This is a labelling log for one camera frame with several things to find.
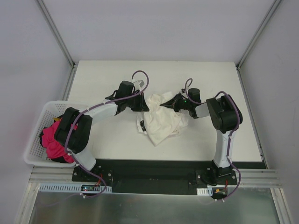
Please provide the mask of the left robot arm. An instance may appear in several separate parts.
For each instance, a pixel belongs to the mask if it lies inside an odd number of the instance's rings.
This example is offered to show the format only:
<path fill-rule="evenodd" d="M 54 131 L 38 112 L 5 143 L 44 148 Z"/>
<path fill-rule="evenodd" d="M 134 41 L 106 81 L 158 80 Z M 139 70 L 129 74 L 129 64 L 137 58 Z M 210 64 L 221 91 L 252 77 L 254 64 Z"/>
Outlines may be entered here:
<path fill-rule="evenodd" d="M 142 87 L 146 87 L 142 80 L 122 81 L 119 88 L 106 97 L 100 106 L 86 110 L 69 107 L 65 110 L 54 139 L 67 147 L 67 153 L 76 164 L 84 167 L 82 175 L 86 180 L 93 182 L 99 176 L 98 169 L 94 167 L 96 159 L 88 149 L 92 126 L 127 108 L 134 112 L 148 112 Z"/>

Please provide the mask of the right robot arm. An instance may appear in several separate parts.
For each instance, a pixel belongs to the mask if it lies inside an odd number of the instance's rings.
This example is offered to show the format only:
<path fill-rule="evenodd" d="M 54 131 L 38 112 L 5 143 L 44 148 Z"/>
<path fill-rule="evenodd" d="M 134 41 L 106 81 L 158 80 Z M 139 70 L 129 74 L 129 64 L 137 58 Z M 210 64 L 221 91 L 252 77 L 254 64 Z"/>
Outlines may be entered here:
<path fill-rule="evenodd" d="M 182 90 L 162 107 L 175 112 L 186 110 L 193 119 L 210 117 L 216 130 L 216 151 L 211 168 L 205 171 L 200 180 L 208 185 L 216 186 L 223 183 L 233 172 L 231 161 L 235 132 L 242 123 L 242 113 L 230 95 L 222 93 L 220 98 L 209 98 L 201 101 L 200 90 L 190 88 Z"/>

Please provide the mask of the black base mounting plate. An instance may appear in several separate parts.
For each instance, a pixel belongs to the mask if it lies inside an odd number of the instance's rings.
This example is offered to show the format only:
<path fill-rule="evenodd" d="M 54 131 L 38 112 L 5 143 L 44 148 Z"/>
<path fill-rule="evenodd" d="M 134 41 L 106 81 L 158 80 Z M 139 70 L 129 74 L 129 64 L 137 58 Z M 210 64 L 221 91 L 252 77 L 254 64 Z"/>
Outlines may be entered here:
<path fill-rule="evenodd" d="M 218 176 L 210 161 L 153 161 L 97 159 L 90 173 L 75 167 L 74 182 L 96 183 L 112 187 L 114 193 L 195 195 L 207 186 L 233 187 L 237 175 L 232 168 Z"/>

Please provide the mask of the white plastic laundry basket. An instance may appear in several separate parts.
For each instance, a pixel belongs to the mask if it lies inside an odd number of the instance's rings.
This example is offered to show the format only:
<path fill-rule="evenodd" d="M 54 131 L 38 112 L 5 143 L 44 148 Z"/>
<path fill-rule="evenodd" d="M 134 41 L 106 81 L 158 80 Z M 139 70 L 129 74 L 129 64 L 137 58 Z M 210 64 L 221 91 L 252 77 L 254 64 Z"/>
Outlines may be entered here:
<path fill-rule="evenodd" d="M 55 168 L 71 168 L 75 163 L 59 163 L 52 161 L 47 157 L 46 149 L 40 144 L 40 133 L 44 128 L 51 126 L 54 123 L 54 118 L 64 114 L 69 107 L 75 109 L 84 109 L 89 105 L 87 103 L 76 101 L 50 101 L 46 103 L 37 120 L 34 130 L 29 138 L 27 147 L 24 152 L 24 161 L 27 164 L 37 167 L 55 167 Z"/>

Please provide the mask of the left aluminium frame post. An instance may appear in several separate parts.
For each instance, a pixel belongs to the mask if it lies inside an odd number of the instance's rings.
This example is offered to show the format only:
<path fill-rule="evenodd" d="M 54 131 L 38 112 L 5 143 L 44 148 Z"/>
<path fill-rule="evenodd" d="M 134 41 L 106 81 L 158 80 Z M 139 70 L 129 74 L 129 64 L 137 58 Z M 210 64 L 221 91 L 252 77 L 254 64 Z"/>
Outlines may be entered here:
<path fill-rule="evenodd" d="M 52 35 L 54 36 L 59 48 L 61 49 L 64 57 L 66 58 L 68 64 L 70 65 L 70 67 L 72 69 L 74 69 L 76 63 L 73 60 L 73 58 L 72 58 L 72 56 L 71 56 L 71 54 L 70 54 L 70 52 L 69 52 L 69 50 L 68 50 L 68 48 L 67 48 L 67 46 L 64 42 L 64 40 L 63 40 L 63 38 L 62 38 L 62 36 L 61 36 L 57 26 L 56 26 L 51 14 L 50 14 L 45 2 L 43 0 L 35 0 L 35 2 L 37 4 L 37 6 L 39 7 L 39 9 L 40 9 L 40 11 L 41 11 L 48 27 L 49 27 Z"/>

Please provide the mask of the aluminium frame post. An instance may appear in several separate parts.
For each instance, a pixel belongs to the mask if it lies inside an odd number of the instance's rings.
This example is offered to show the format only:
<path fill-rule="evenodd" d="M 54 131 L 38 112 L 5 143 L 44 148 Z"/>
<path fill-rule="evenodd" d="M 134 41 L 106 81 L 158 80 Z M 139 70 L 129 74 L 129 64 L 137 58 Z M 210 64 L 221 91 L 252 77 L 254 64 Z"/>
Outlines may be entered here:
<path fill-rule="evenodd" d="M 253 50 L 255 44 L 257 43 L 259 37 L 262 35 L 263 31 L 265 30 L 265 28 L 267 27 L 267 25 L 271 21 L 272 17 L 276 13 L 276 11 L 278 10 L 278 8 L 280 7 L 282 2 L 283 2 L 283 0 L 274 0 L 272 2 L 271 6 L 267 10 L 264 18 L 262 19 L 260 25 L 258 26 L 257 30 L 255 31 L 254 35 L 252 36 L 249 44 L 247 45 L 244 53 L 242 54 L 240 60 L 236 64 L 236 69 L 237 70 L 240 70 L 240 68 L 245 63 L 245 61 L 248 58 L 250 52 Z"/>
<path fill-rule="evenodd" d="M 45 2 L 43 0 L 35 0 L 35 2 L 37 4 L 37 6 L 39 7 L 39 9 L 40 9 L 40 11 L 41 11 L 48 27 L 49 27 L 52 35 L 54 36 L 59 48 L 61 49 L 64 57 L 66 58 L 68 64 L 70 65 L 70 67 L 72 69 L 74 69 L 76 63 L 73 60 L 73 58 L 72 58 L 72 56 L 71 56 L 71 54 L 70 54 L 70 52 L 69 52 L 69 50 L 68 50 L 68 48 L 67 48 L 67 46 L 64 42 L 64 40 L 63 40 L 63 38 L 62 38 L 62 36 L 61 36 L 57 26 L 56 26 L 51 14 L 50 14 Z"/>

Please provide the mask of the right aluminium frame post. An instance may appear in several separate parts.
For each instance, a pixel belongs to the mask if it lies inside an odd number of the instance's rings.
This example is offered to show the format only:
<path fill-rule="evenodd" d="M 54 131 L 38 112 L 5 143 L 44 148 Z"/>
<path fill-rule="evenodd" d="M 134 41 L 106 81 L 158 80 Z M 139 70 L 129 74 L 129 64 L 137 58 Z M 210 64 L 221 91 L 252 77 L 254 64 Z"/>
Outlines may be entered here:
<path fill-rule="evenodd" d="M 240 68 L 245 63 L 245 61 L 248 58 L 250 52 L 253 50 L 255 44 L 257 43 L 259 37 L 262 35 L 263 31 L 265 30 L 265 28 L 267 27 L 267 25 L 271 21 L 272 17 L 276 13 L 276 11 L 278 10 L 278 8 L 280 7 L 282 2 L 283 2 L 283 0 L 274 0 L 272 2 L 271 6 L 267 10 L 264 18 L 262 19 L 260 25 L 258 26 L 257 30 L 255 31 L 254 35 L 252 36 L 249 44 L 247 45 L 244 53 L 242 54 L 240 60 L 236 64 L 236 69 L 237 70 L 240 70 Z"/>

